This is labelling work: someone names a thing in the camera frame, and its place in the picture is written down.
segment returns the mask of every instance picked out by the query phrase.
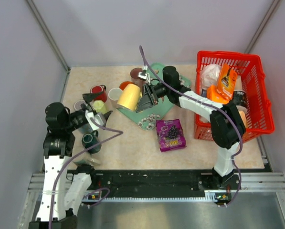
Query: red plastic basket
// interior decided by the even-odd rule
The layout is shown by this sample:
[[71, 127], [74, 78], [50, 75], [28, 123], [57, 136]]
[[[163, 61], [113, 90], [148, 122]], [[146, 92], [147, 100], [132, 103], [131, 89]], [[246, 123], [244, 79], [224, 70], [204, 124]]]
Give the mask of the red plastic basket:
[[[262, 134], [270, 134], [275, 130], [271, 102], [267, 98], [264, 84], [265, 74], [260, 57], [238, 52], [199, 51], [197, 56], [195, 92], [200, 92], [200, 71], [208, 64], [224, 63], [231, 66], [242, 79], [243, 90], [247, 94], [247, 128], [243, 141], [247, 142]], [[210, 123], [200, 121], [195, 114], [194, 138], [213, 140]]]

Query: beige table surface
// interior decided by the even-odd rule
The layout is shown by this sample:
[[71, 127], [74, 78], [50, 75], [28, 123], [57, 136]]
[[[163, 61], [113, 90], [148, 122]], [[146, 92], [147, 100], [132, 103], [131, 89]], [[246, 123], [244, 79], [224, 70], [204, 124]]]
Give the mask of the beige table surface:
[[[118, 87], [121, 82], [130, 80], [130, 70], [136, 66], [74, 67], [71, 69], [66, 86], [63, 104], [74, 111], [74, 103], [82, 99], [95, 84], [105, 84], [107, 91]], [[175, 65], [178, 72], [192, 82], [194, 89], [196, 65]], [[111, 108], [109, 99], [107, 107]], [[145, 131], [114, 110], [108, 119], [107, 127], [122, 130], [123, 135], [102, 145], [93, 157], [102, 164], [96, 169], [209, 169], [214, 166], [217, 146], [214, 142], [193, 138], [194, 113], [174, 106], [164, 120], [180, 119], [187, 147], [185, 149], [162, 153], [159, 150], [156, 130]], [[104, 140], [115, 133], [99, 131], [99, 139]], [[81, 151], [82, 134], [74, 131], [76, 137], [73, 155]], [[236, 157], [240, 168], [264, 168], [256, 139], [244, 144], [242, 153]]]

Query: green tray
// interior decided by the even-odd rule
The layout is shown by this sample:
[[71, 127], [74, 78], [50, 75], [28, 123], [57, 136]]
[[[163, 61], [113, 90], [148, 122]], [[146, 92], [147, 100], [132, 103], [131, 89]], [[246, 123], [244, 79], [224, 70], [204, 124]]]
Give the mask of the green tray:
[[[161, 63], [153, 63], [151, 68], [155, 71], [158, 70], [158, 76], [162, 79], [162, 69], [165, 65]], [[156, 78], [150, 70], [147, 70], [147, 73], [150, 74], [152, 79]], [[189, 87], [191, 86], [191, 81], [188, 80], [186, 77], [179, 75], [179, 79], [182, 81], [184, 86]], [[136, 113], [135, 111], [129, 111], [127, 109], [118, 108], [118, 110], [123, 113], [126, 117], [136, 123], [140, 128], [144, 130], [152, 130], [155, 127], [155, 121], [161, 120], [166, 113], [174, 106], [173, 103], [169, 101], [167, 96], [164, 99], [159, 98], [158, 104], [144, 110], [142, 112]]]

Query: gray wall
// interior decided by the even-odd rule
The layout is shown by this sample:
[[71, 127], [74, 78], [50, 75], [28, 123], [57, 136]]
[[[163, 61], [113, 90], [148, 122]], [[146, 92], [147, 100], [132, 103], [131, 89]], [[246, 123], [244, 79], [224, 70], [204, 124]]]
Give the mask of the gray wall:
[[266, 27], [253, 53], [261, 56], [276, 130], [263, 137], [274, 169], [285, 174], [285, 0]]
[[66, 73], [24, 0], [0, 1], [0, 229], [17, 228], [31, 174], [40, 169], [45, 107]]
[[271, 0], [34, 0], [71, 66], [193, 63], [243, 52]]

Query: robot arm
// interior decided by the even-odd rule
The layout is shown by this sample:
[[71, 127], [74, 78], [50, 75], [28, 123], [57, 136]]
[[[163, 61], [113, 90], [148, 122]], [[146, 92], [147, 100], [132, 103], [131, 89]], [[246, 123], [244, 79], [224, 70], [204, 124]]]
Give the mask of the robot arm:
[[[211, 123], [211, 134], [214, 142], [219, 146], [217, 161], [214, 165], [214, 171], [218, 174], [221, 181], [227, 180], [233, 175], [234, 166], [232, 164], [232, 155], [236, 153], [239, 145], [239, 138], [236, 131], [226, 119], [226, 117], [217, 109], [223, 110], [235, 123], [241, 136], [245, 133], [244, 123], [239, 115], [236, 106], [233, 103], [226, 105], [213, 102], [207, 98], [201, 97], [194, 93], [190, 88], [180, 84], [179, 73], [173, 66], [167, 66], [163, 69], [163, 80], [169, 86], [177, 91], [187, 95], [180, 96], [178, 93], [170, 90], [163, 83], [152, 85], [147, 83], [144, 85], [144, 94], [138, 103], [136, 112], [141, 112], [158, 103], [158, 98], [167, 96], [173, 104], [191, 110], [198, 115], [206, 118]], [[143, 71], [139, 76], [146, 76], [146, 71]]]
[[89, 103], [100, 94], [83, 94], [86, 106], [81, 110], [70, 113], [70, 110], [61, 103], [52, 103], [47, 106], [46, 122], [48, 133], [43, 143], [45, 177], [42, 191], [42, 200], [35, 221], [29, 223], [29, 229], [48, 228], [51, 198], [54, 195], [53, 228], [73, 229], [77, 225], [77, 212], [84, 197], [84, 193], [92, 184], [91, 173], [93, 168], [89, 165], [80, 166], [72, 171], [74, 174], [70, 189], [65, 191], [67, 169], [65, 169], [57, 182], [56, 191], [52, 187], [62, 167], [71, 159], [75, 136], [72, 131], [90, 125], [93, 130], [98, 125], [105, 126], [111, 112], [97, 113]]

